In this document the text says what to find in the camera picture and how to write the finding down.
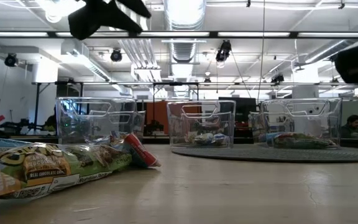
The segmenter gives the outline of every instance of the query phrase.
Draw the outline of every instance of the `person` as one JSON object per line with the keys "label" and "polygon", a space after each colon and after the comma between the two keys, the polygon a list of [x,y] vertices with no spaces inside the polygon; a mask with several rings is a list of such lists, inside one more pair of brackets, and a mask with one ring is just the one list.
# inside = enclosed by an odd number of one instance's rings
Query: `person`
{"label": "person", "polygon": [[350,115],[341,127],[341,138],[358,138],[358,115]]}

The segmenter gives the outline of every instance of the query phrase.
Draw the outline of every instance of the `round rug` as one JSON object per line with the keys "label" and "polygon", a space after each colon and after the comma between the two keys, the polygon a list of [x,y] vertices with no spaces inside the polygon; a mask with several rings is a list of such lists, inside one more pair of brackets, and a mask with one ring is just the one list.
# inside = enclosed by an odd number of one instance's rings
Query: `round rug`
{"label": "round rug", "polygon": [[233,149],[177,147],[172,152],[184,156],[264,162],[358,162],[358,149],[272,149],[256,145]]}

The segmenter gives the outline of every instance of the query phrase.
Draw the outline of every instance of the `green snack bag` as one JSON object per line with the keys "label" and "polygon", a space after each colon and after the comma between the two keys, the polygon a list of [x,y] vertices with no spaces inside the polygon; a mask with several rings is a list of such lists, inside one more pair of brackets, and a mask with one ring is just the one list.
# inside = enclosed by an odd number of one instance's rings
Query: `green snack bag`
{"label": "green snack bag", "polygon": [[34,198],[100,179],[131,163],[110,146],[33,143],[0,152],[0,198]]}

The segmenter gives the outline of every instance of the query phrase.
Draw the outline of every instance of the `clear plastic bin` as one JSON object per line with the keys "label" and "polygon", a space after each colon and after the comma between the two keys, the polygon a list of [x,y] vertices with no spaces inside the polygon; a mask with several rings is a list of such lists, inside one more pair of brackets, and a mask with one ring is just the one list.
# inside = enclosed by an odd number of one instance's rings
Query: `clear plastic bin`
{"label": "clear plastic bin", "polygon": [[140,141],[143,141],[145,118],[146,118],[146,111],[138,111],[135,114],[134,134]]}
{"label": "clear plastic bin", "polygon": [[233,147],[235,101],[171,102],[167,113],[171,147]]}
{"label": "clear plastic bin", "polygon": [[265,134],[270,147],[327,149],[339,146],[341,98],[268,100],[262,103]]}
{"label": "clear plastic bin", "polygon": [[262,113],[250,112],[248,115],[248,125],[252,131],[252,139],[254,143],[260,143],[260,136],[266,134],[266,123]]}
{"label": "clear plastic bin", "polygon": [[129,98],[57,98],[58,136],[62,144],[97,144],[112,132],[134,131],[136,102]]}

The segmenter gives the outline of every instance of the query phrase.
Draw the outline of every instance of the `red snack bag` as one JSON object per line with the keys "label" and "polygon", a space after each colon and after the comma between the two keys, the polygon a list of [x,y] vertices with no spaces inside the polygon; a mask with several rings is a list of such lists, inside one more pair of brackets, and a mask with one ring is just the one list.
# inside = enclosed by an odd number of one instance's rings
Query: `red snack bag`
{"label": "red snack bag", "polygon": [[160,167],[161,164],[149,153],[135,134],[129,134],[124,140],[125,149],[132,154],[132,163],[141,167]]}

